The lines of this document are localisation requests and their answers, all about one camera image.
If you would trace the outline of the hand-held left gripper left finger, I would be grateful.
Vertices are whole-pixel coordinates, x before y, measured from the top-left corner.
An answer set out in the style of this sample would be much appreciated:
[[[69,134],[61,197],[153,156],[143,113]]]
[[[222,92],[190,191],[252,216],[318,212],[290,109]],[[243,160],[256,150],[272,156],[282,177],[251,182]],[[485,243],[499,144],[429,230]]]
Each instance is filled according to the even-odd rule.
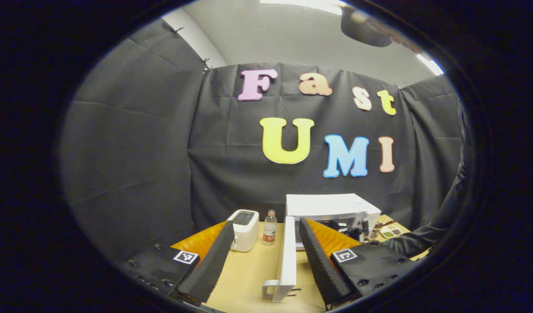
[[[119,265],[155,293],[200,305],[216,287],[234,238],[233,222],[224,221],[175,244],[136,248]]]

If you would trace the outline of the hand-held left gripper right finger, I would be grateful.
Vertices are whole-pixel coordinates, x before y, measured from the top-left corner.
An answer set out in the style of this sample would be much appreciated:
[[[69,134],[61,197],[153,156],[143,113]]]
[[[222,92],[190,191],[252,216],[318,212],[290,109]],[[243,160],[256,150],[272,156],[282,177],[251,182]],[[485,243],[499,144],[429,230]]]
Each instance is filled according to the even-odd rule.
[[[309,218],[299,234],[326,306],[376,293],[413,271],[417,262],[378,240],[361,243]]]

